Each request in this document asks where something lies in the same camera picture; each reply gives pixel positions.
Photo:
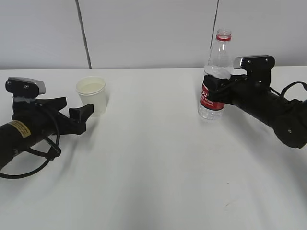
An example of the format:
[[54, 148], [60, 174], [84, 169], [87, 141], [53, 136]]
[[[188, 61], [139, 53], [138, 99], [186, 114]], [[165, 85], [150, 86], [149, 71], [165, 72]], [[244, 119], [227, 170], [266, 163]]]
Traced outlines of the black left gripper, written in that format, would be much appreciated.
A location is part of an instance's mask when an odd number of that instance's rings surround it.
[[13, 120], [27, 121], [41, 134], [81, 135], [86, 121], [94, 112], [94, 105], [70, 108], [69, 116], [60, 112], [67, 106], [66, 97], [52, 99], [13, 100]]

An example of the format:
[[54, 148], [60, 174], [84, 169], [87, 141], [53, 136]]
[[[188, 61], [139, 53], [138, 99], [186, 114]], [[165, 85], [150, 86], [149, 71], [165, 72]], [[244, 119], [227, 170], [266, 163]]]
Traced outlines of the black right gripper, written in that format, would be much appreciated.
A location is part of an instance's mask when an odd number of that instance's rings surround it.
[[222, 110], [225, 104], [242, 104], [266, 95], [270, 84], [270, 74], [231, 75], [229, 79], [205, 75], [202, 82], [202, 106], [209, 110]]

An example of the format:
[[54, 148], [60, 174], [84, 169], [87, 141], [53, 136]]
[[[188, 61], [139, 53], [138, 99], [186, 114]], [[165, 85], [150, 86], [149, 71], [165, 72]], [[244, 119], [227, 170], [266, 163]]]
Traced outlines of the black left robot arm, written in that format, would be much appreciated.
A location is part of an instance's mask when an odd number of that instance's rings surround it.
[[69, 116], [60, 112], [66, 105], [65, 97], [13, 102], [12, 121], [0, 127], [0, 166], [24, 151], [53, 160], [61, 154], [60, 136], [84, 133], [93, 104], [71, 108]]

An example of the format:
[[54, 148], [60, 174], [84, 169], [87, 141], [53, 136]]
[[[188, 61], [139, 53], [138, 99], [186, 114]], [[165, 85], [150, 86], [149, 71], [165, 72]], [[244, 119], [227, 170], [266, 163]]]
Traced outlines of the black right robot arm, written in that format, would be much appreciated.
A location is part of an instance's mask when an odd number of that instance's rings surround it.
[[274, 130], [288, 147], [301, 149], [307, 143], [307, 102], [287, 100], [285, 93], [298, 83], [287, 85], [281, 93], [247, 75], [219, 79], [207, 75], [203, 80], [208, 98], [233, 105]]

